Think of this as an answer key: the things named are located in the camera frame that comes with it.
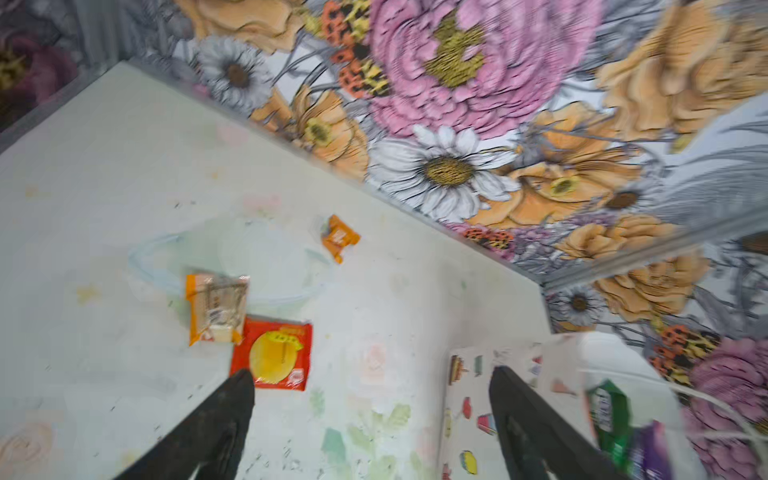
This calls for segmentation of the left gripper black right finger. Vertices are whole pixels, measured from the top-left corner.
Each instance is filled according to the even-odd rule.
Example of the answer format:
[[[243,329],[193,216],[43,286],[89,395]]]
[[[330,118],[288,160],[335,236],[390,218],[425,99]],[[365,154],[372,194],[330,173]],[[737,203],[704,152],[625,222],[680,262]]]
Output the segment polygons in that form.
[[[509,478],[626,477],[511,368],[493,370],[489,399]]]

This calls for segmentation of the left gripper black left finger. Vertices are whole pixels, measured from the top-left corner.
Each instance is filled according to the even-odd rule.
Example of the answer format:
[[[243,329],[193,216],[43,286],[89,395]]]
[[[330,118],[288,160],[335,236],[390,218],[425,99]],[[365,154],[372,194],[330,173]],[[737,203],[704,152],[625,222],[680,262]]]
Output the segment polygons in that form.
[[[119,479],[231,480],[237,475],[255,405],[253,376],[224,381]]]

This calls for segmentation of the white paper bag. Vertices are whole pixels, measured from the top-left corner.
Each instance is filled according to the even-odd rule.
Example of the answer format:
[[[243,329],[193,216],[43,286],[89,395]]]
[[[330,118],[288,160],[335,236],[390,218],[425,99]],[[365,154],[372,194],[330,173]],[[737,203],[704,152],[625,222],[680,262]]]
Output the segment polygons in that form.
[[[511,479],[489,399],[499,366],[511,368],[601,453],[587,392],[610,380],[629,399],[634,430],[653,420],[664,425],[673,479],[767,475],[766,342],[672,327],[648,351],[601,332],[454,351],[440,478]]]

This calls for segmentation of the green Fox's spring tea bag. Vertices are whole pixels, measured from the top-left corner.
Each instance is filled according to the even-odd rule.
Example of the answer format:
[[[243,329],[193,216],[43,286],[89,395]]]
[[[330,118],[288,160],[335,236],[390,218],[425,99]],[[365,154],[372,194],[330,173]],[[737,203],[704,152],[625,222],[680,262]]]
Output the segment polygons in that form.
[[[610,380],[589,390],[587,396],[599,449],[626,473],[634,433],[628,397]]]

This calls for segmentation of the red yellow snack packet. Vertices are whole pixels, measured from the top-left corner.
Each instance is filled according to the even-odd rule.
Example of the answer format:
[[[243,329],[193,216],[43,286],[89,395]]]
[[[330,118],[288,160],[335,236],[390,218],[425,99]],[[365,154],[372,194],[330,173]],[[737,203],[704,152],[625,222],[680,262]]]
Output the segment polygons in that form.
[[[247,370],[255,388],[305,391],[311,368],[311,323],[247,316],[243,340],[233,350],[230,376]]]

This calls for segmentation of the purple snack packet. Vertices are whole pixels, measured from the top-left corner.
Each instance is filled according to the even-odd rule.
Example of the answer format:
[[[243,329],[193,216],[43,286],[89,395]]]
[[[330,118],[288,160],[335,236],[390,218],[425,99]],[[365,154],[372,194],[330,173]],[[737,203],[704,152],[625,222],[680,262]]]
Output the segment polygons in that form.
[[[636,428],[631,437],[626,474],[635,480],[672,480],[664,425],[653,420]]]

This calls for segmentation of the clear orange cracker packet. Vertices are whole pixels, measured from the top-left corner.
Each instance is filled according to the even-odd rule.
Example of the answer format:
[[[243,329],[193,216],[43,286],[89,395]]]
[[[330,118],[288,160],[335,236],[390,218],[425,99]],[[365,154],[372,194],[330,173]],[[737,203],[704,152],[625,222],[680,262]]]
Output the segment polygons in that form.
[[[210,272],[188,274],[189,345],[215,342],[239,345],[246,319],[248,276],[229,277]]]

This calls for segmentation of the small orange biscuit packet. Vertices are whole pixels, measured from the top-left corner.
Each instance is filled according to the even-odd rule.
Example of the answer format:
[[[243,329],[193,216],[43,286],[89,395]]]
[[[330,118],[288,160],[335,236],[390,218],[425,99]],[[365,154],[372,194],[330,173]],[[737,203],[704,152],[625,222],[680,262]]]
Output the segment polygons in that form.
[[[338,216],[328,219],[327,231],[322,237],[322,245],[331,254],[337,264],[343,262],[342,253],[345,248],[357,245],[361,236],[344,223]]]

